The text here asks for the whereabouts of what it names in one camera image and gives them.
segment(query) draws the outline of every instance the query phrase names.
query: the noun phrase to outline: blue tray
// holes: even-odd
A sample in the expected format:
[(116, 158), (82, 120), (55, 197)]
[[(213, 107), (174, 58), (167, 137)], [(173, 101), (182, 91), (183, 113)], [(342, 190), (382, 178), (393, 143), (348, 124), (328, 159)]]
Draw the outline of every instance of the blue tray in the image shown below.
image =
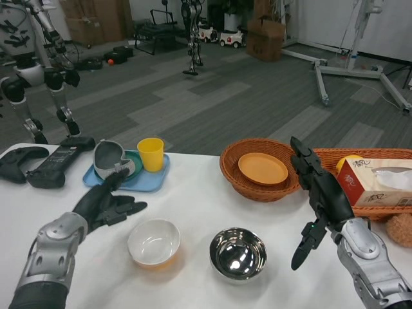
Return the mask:
[[(126, 152), (138, 153), (134, 150), (126, 150)], [(126, 180), (119, 189), (127, 191), (140, 191), (140, 192), (153, 192), (160, 189), (165, 180), (167, 171), (170, 166), (170, 158), (167, 154), (164, 155), (163, 169), (157, 173), (150, 173), (145, 169), (142, 169), (135, 177)], [(83, 176), (83, 183), (88, 187), (93, 187), (95, 185), (101, 185), (103, 180), (97, 176), (95, 168), (92, 165), (86, 174)]]

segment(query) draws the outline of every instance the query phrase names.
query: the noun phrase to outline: game controller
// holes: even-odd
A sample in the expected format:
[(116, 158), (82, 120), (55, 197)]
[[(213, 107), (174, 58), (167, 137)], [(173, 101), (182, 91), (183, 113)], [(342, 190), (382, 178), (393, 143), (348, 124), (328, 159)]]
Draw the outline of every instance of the game controller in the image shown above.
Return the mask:
[(38, 168), (27, 172), (27, 181), (35, 188), (56, 189), (66, 182), (65, 170), (84, 151), (96, 146), (91, 137), (69, 137)]
[(46, 158), (49, 151), (43, 147), (17, 148), (6, 153), (0, 159), (0, 176), (14, 183), (25, 183), (26, 176), (20, 165), (27, 160)]

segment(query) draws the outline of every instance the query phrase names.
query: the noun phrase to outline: basket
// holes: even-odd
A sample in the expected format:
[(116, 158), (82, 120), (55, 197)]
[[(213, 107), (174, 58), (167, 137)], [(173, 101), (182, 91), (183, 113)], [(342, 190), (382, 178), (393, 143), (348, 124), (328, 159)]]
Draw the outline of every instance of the basket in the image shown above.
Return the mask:
[[(288, 169), (288, 178), (273, 186), (258, 185), (248, 180), (238, 167), (239, 159), (247, 153), (266, 153), (281, 160)], [(220, 169), (233, 188), (254, 201), (277, 201), (298, 188), (299, 179), (292, 167), (290, 146), (267, 138), (247, 138), (229, 145), (220, 156)]]
[[(392, 148), (371, 149), (328, 149), (318, 148), (315, 152), (322, 166), (337, 176), (336, 165), (341, 158), (359, 155), (364, 158), (412, 159), (412, 150)], [(243, 176), (238, 167), (241, 156), (247, 153), (266, 153), (281, 160), (287, 167), (288, 178), (279, 185), (270, 187), (258, 185)], [(220, 156), (220, 169), (233, 188), (241, 195), (254, 201), (276, 201), (300, 188), (299, 179), (290, 163), (293, 150), (289, 145), (267, 138), (247, 138), (228, 146)], [(412, 213), (412, 206), (369, 206), (352, 207), (357, 216), (369, 217), (373, 221), (384, 221), (394, 214)]]
[[(412, 159), (412, 150), (392, 148), (371, 149), (328, 149), (318, 148), (315, 152), (322, 161), (322, 166), (337, 176), (336, 165), (341, 158), (348, 155), (359, 155), (371, 159)], [(360, 217), (369, 217), (373, 221), (384, 221), (394, 214), (412, 213), (412, 206), (369, 206), (352, 207), (354, 213)]]

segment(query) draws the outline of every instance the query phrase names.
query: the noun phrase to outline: cardboard box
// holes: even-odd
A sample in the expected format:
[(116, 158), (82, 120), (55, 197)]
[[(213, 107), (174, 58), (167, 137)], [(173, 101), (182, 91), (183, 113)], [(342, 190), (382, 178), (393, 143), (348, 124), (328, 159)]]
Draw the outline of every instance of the cardboard box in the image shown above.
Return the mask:
[(247, 24), (247, 53), (263, 61), (281, 58), (285, 25), (275, 21), (253, 19)]
[(66, 18), (71, 39), (84, 46), (104, 43), (102, 28), (96, 17), (89, 18), (90, 23), (83, 19)]
[(253, 18), (259, 19), (266, 16), (272, 16), (273, 7), (271, 0), (254, 0)]
[(128, 0), (94, 0), (94, 4), (106, 42), (117, 42), (133, 36)]
[(95, 2), (93, 0), (80, 0), (85, 17), (96, 17)]
[(67, 18), (96, 17), (93, 0), (59, 0)]
[(352, 206), (411, 206), (412, 181), (401, 173), (409, 170), (412, 160), (347, 159), (337, 180)]
[(80, 5), (79, 0), (59, 0), (60, 5), (62, 6), (64, 15), (67, 18), (82, 18), (83, 9)]

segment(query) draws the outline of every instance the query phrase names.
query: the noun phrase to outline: white bowl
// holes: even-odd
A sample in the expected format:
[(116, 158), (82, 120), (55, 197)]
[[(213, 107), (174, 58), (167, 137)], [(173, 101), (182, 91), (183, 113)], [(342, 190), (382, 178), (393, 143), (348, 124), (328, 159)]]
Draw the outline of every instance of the white bowl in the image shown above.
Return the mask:
[(143, 267), (157, 267), (170, 261), (180, 246), (180, 232), (171, 222), (155, 219), (133, 229), (127, 240), (131, 257)]

